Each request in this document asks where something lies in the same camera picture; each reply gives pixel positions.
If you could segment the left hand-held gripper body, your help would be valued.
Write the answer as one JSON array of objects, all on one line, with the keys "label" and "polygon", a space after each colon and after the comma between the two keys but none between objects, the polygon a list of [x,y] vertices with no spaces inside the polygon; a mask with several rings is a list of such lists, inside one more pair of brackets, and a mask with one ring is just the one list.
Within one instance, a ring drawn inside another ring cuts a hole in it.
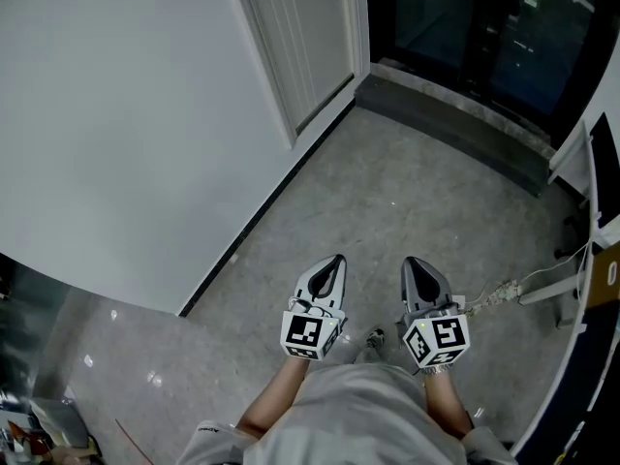
[{"label": "left hand-held gripper body", "polygon": [[343,310],[292,296],[282,316],[280,345],[289,357],[323,360],[346,321]]}]

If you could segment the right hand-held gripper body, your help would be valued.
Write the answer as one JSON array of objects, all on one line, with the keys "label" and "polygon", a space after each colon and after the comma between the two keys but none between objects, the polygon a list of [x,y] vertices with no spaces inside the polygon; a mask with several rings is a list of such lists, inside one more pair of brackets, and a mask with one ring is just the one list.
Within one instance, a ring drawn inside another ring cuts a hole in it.
[{"label": "right hand-held gripper body", "polygon": [[402,301],[405,313],[398,321],[398,338],[418,369],[451,366],[470,348],[462,295],[425,302],[403,294]]}]

